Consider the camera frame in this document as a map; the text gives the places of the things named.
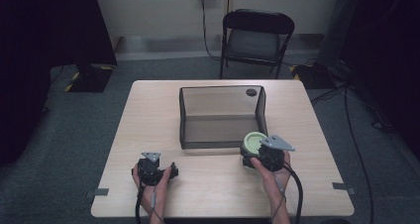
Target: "hand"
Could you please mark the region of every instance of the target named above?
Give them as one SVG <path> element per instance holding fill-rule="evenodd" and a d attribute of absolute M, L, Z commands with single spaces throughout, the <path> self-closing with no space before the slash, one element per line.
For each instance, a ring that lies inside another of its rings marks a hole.
<path fill-rule="evenodd" d="M 284 151 L 284 161 L 290 164 L 290 154 L 287 151 Z M 290 223 L 286 209 L 285 198 L 283 198 L 283 193 L 281 193 L 277 183 L 275 182 L 275 179 L 277 178 L 284 190 L 286 190 L 287 183 L 290 179 L 290 173 L 284 168 L 275 172 L 271 172 L 266 169 L 256 158 L 251 158 L 251 163 L 253 163 L 253 166 L 262 177 L 263 189 L 265 190 L 269 200 L 272 219 L 271 222 L 274 224 Z"/>
<path fill-rule="evenodd" d="M 138 165 L 136 164 L 133 169 L 133 180 L 137 190 L 139 190 L 140 185 L 145 186 L 145 184 L 142 183 L 137 170 Z M 161 223 L 163 220 L 164 208 L 166 206 L 166 187 L 170 177 L 170 170 L 170 167 L 166 168 L 160 182 L 156 186 L 146 186 L 143 192 L 141 205 L 149 214 L 151 224 Z M 156 195 L 155 210 L 152 209 L 153 193 Z"/>

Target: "wire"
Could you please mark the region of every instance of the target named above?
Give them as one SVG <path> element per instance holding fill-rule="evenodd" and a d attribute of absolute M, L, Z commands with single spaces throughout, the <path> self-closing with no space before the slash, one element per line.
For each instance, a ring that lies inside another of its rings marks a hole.
<path fill-rule="evenodd" d="M 284 61 L 283 63 L 286 64 L 286 65 L 289 65 L 289 66 L 308 66 L 308 67 L 310 67 L 310 66 L 313 66 L 313 64 L 315 63 L 316 59 L 317 58 L 315 58 L 315 57 L 310 58 L 305 63 L 291 63 L 291 62 L 286 62 L 286 61 Z"/>
<path fill-rule="evenodd" d="M 315 106 L 315 105 L 316 105 L 319 101 L 325 101 L 325 100 L 331 99 L 331 98 L 333 98 L 333 97 L 335 97 L 335 96 L 339 95 L 340 93 L 342 93 L 342 92 L 343 92 L 343 89 L 344 89 L 343 87 L 344 87 L 345 85 L 342 85 L 342 86 L 336 87 L 336 88 L 334 88 L 334 89 L 332 89 L 332 90 L 330 90 L 330 91 L 327 91 L 327 92 L 325 92 L 325 93 L 323 93 L 323 94 L 319 95 L 318 97 L 316 97 L 316 98 L 312 99 L 312 100 L 311 100 L 312 106 Z"/>
<path fill-rule="evenodd" d="M 274 214 L 272 214 L 270 222 L 272 222 L 272 219 L 274 219 L 275 215 L 277 214 L 278 209 L 280 209 L 280 206 L 281 206 L 281 203 L 283 202 L 284 197 L 285 197 L 285 194 L 284 194 L 284 192 L 282 191 L 282 192 L 281 192 L 281 199 L 280 199 L 280 203 L 278 203 L 278 206 L 277 206 L 277 208 L 275 209 Z"/>
<path fill-rule="evenodd" d="M 155 211 L 155 203 L 156 203 L 156 193 L 155 190 L 157 189 L 156 184 L 154 187 L 154 194 L 152 196 L 152 212 L 157 216 L 158 220 L 164 224 L 163 219 L 160 218 L 160 216 L 158 215 L 158 213 Z"/>
<path fill-rule="evenodd" d="M 297 203 L 297 210 L 296 210 L 296 216 L 295 216 L 295 223 L 299 224 L 300 222 L 300 216 L 302 213 L 302 203 L 303 203 L 303 188 L 302 188 L 302 182 L 300 182 L 299 177 L 297 176 L 296 172 L 287 166 L 283 166 L 284 169 L 286 169 L 288 172 L 290 172 L 290 175 L 294 178 L 296 181 L 297 189 L 299 191 L 299 200 Z"/>
<path fill-rule="evenodd" d="M 143 193 L 145 192 L 145 188 L 146 188 L 146 185 L 142 186 L 140 184 L 139 193 L 137 194 L 137 202 L 136 202 L 136 210 L 135 211 L 136 211 L 136 222 L 138 224 L 142 223 L 141 220 L 140 220 L 139 210 L 140 210 L 140 205 L 142 203 Z"/>
<path fill-rule="evenodd" d="M 368 192 L 368 197 L 369 197 L 369 202 L 370 202 L 370 220 L 369 220 L 368 223 L 372 224 L 373 223 L 373 196 L 372 196 L 371 187 L 370 187 L 370 180 L 368 178 L 368 172 L 367 172 L 367 169 L 365 167 L 364 160 L 362 159 L 362 154 L 361 154 L 361 151 L 359 149 L 359 145 L 356 142 L 355 133 L 354 133 L 353 127 L 352 127 L 352 122 L 350 121 L 349 107 L 348 107 L 348 103 L 347 103 L 348 87 L 349 86 L 346 86 L 346 89 L 345 89 L 345 95 L 346 96 L 344 96 L 344 103 L 345 103 L 345 107 L 346 107 L 347 121 L 349 123 L 350 133 L 352 135 L 352 139 L 353 139 L 353 142 L 355 144 L 356 151 L 358 152 L 358 157 L 359 157 L 359 160 L 361 161 L 362 169 L 364 171 L 365 179 L 367 181 L 367 192 Z"/>
<path fill-rule="evenodd" d="M 206 36 L 206 12 L 205 12 L 205 10 L 204 10 L 204 0 L 201 0 L 201 6 L 202 6 L 202 8 L 203 8 L 203 34 L 204 34 L 204 45 L 206 46 L 206 52 L 207 52 L 207 54 L 208 54 L 211 58 L 213 58 L 214 60 L 220 60 L 220 58 L 219 58 L 219 57 L 217 57 L 217 56 L 213 56 L 213 55 L 210 53 L 210 51 L 209 51 L 209 49 L 208 49 L 208 47 L 207 47 L 207 36 Z"/>

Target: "gray carpet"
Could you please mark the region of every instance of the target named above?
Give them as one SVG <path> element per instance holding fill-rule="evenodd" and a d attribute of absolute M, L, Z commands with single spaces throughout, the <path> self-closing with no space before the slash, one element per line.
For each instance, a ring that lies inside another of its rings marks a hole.
<path fill-rule="evenodd" d="M 268 71 L 268 67 L 232 63 L 225 77 L 267 78 Z M 49 93 L 49 111 L 27 149 L 14 164 L 0 168 L 0 223 L 135 223 L 134 218 L 92 217 L 92 199 L 85 197 L 99 184 L 132 83 L 217 79 L 219 62 L 208 57 L 120 61 L 103 93 L 63 92 L 76 68 L 67 65 L 59 72 L 60 67 L 52 70 L 52 77 L 58 78 Z M 284 65 L 280 79 L 285 78 L 291 74 Z M 310 98 L 326 91 L 307 90 Z M 355 214 L 345 219 L 368 223 L 367 183 L 350 133 L 344 94 L 320 101 L 314 109 L 344 182 L 357 192 L 351 195 Z M 348 109 L 370 178 L 374 223 L 419 223 L 420 177 L 402 155 L 403 143 L 397 134 L 370 125 L 373 113 L 352 89 Z M 327 219 L 303 217 L 301 223 Z"/>

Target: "black device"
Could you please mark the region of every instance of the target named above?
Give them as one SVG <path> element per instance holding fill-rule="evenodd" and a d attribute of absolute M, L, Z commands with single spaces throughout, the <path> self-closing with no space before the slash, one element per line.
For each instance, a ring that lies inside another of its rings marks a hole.
<path fill-rule="evenodd" d="M 147 186 L 157 185 L 163 177 L 164 170 L 159 169 L 160 153 L 142 153 L 144 158 L 140 158 L 138 162 L 138 174 L 142 181 Z M 178 176 L 178 168 L 175 163 L 170 165 L 170 177 L 172 179 Z"/>
<path fill-rule="evenodd" d="M 261 146 L 259 148 L 259 154 L 250 154 L 243 147 L 241 147 L 242 165 L 255 168 L 251 163 L 251 158 L 257 158 L 262 165 L 270 171 L 278 171 L 283 168 L 284 152 L 275 148 Z"/>
<path fill-rule="evenodd" d="M 242 164 L 245 167 L 254 168 L 251 158 L 257 158 L 266 169 L 270 171 L 281 170 L 284 163 L 283 150 L 295 150 L 277 135 L 261 139 L 260 143 L 262 145 L 258 149 L 258 154 L 249 152 L 245 146 L 240 147 L 241 155 L 243 156 Z"/>

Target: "black curtain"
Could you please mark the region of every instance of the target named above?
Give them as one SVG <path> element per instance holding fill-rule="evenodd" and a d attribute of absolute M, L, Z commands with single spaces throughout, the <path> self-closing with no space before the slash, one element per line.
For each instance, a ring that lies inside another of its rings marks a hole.
<path fill-rule="evenodd" d="M 0 0 L 0 165 L 24 151 L 50 89 L 50 69 L 117 65 L 97 0 Z"/>

